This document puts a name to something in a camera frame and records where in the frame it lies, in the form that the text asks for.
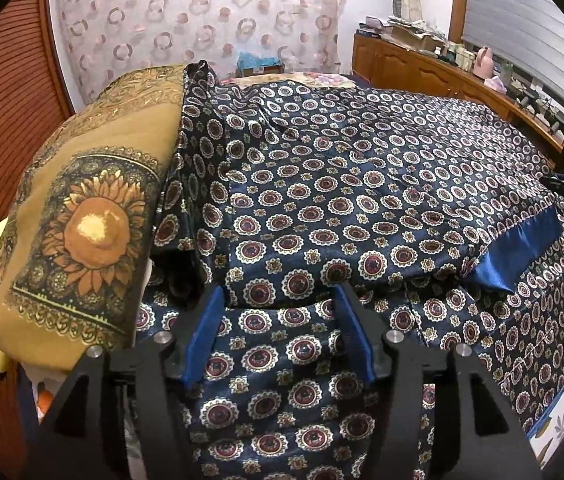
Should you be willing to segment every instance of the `metal screw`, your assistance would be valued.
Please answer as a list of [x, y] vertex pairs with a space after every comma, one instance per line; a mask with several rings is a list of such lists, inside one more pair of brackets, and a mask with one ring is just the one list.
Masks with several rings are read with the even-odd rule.
[[102, 348], [100, 345], [89, 346], [86, 349], [86, 355], [88, 355], [92, 359], [97, 359], [102, 354], [104, 354], [104, 348]]
[[473, 353], [473, 350], [466, 343], [459, 343], [455, 347], [455, 351], [462, 357], [468, 357]]
[[166, 343], [171, 342], [171, 339], [173, 339], [171, 332], [166, 332], [166, 330], [162, 330], [153, 336], [153, 340], [158, 345], [166, 345]]
[[399, 330], [389, 330], [386, 332], [386, 339], [394, 344], [401, 343], [404, 341], [404, 334], [402, 334]]

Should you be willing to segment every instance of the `blue patterned fabric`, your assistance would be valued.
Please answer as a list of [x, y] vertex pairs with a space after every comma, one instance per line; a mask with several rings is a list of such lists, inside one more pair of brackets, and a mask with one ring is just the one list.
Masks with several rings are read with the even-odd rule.
[[[186, 402], [203, 474], [360, 475], [379, 392], [343, 352], [331, 301], [343, 281], [387, 328], [471, 345], [529, 430], [564, 385], [564, 200], [539, 184], [546, 171], [481, 105], [292, 81], [242, 90], [189, 66], [137, 340], [177, 323], [195, 277], [226, 290], [206, 378]], [[463, 281], [553, 206], [561, 236], [512, 294]], [[425, 385], [417, 479], [433, 424]]]
[[554, 206], [520, 222], [490, 245], [464, 283], [515, 293], [520, 275], [562, 234]]

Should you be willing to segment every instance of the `pink circle pattern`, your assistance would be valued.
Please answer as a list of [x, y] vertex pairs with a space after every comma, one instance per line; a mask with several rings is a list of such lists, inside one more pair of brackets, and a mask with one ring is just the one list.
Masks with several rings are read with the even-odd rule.
[[[59, 16], [53, 26], [61, 31], [73, 76], [88, 104], [111, 79], [150, 66], [205, 59], [226, 79], [235, 73], [241, 51], [280, 57], [297, 72], [337, 72], [337, 18], [344, 2], [55, 0], [51, 4]], [[91, 59], [87, 68], [79, 65], [82, 58]]]

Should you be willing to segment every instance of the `wooden shelf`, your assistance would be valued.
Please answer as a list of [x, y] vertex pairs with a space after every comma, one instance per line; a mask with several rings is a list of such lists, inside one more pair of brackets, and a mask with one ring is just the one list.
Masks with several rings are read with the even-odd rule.
[[461, 68], [359, 34], [355, 35], [352, 66], [355, 74], [369, 80], [375, 88], [407, 90], [485, 104], [520, 129], [554, 164], [564, 156], [564, 145], [549, 133], [545, 124]]

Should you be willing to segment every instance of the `bedspread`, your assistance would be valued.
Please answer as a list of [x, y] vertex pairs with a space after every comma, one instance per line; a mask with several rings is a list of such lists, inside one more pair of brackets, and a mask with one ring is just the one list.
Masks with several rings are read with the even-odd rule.
[[[202, 280], [230, 298], [186, 415], [204, 474], [359, 476], [378, 394], [343, 354], [329, 299], [342, 281], [421, 344], [471, 345], [529, 430], [564, 384], [564, 199], [539, 183], [548, 168], [532, 144], [461, 100], [290, 80], [240, 88], [204, 62], [187, 70], [153, 257], [195, 254]], [[540, 215], [559, 230], [514, 290], [470, 280]], [[177, 322], [190, 290], [179, 275], [155, 266], [139, 340]], [[425, 385], [416, 478], [433, 408]]]

